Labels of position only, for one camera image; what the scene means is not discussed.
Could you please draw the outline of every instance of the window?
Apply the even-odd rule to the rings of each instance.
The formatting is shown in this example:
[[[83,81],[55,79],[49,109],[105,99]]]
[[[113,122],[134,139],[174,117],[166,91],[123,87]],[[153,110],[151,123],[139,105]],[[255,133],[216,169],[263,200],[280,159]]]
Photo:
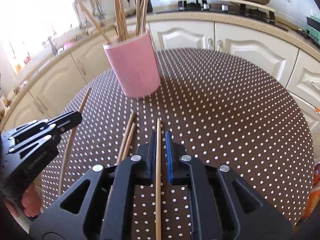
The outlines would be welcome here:
[[[49,36],[78,26],[71,0],[0,0],[0,42],[16,74]]]

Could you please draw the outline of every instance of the faucet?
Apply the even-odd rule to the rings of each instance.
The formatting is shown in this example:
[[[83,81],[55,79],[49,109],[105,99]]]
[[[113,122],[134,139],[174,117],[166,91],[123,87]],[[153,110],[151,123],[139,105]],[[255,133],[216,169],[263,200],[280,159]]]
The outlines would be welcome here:
[[[53,54],[54,54],[55,56],[57,56],[57,55],[58,55],[58,50],[57,50],[57,47],[56,47],[57,44],[56,44],[56,45],[53,44],[53,42],[52,42],[52,40],[51,40],[51,37],[48,37],[48,41],[50,42],[50,45],[51,45]]]

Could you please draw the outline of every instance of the brown tablecloth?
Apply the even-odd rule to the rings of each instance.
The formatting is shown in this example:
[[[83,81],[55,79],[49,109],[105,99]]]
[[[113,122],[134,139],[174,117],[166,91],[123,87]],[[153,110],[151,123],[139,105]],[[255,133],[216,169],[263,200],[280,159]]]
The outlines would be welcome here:
[[[128,99],[112,70],[94,79],[64,176],[70,187],[95,164],[114,165],[131,111],[138,113],[130,153],[149,140],[161,117],[163,130],[207,165],[226,163],[292,224],[313,181],[313,146],[307,123],[289,93],[252,63],[203,49],[156,53],[161,87],[144,99]],[[78,109],[85,87],[65,111]],[[59,145],[63,154],[69,133]],[[44,206],[57,199],[62,155],[44,170]],[[162,152],[163,239],[190,239],[186,187],[167,183]],[[132,239],[155,239],[155,188],[137,187]]]

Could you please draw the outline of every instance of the pink cup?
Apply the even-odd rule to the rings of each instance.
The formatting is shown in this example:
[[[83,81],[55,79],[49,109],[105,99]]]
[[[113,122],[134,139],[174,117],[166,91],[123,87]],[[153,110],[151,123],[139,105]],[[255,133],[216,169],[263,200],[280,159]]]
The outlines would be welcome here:
[[[127,97],[142,98],[158,89],[160,77],[149,32],[103,48]]]

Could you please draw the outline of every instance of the cabinet door handle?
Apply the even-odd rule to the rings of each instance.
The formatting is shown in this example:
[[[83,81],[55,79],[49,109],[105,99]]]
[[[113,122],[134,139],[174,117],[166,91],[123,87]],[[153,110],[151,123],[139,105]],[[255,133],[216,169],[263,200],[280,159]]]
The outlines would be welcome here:
[[[212,42],[212,39],[211,39],[211,38],[208,38],[208,49],[211,48],[211,42]]]
[[[82,70],[82,73],[86,76],[87,73],[86,73],[86,71],[84,70],[84,67],[81,65],[81,63],[80,63],[79,60],[78,60],[78,64],[79,64],[79,66],[80,66],[80,68],[81,68],[81,70]]]
[[[41,104],[41,106],[44,108],[44,110],[48,111],[48,108],[45,106],[45,104],[40,100],[39,97],[36,97],[36,99],[39,101],[39,103]]]
[[[221,47],[222,41],[220,39],[217,40],[217,52],[220,52],[220,47]]]
[[[317,85],[316,85],[313,81],[311,81],[310,84],[311,84],[311,86],[313,86],[316,90],[320,91],[320,88],[318,88]]]
[[[35,105],[36,105],[36,107],[37,107],[37,109],[38,109],[38,111],[41,113],[41,114],[43,114],[44,115],[44,111],[42,111],[42,109],[41,109],[41,107],[35,102],[35,101],[33,101],[34,103],[35,103]]]

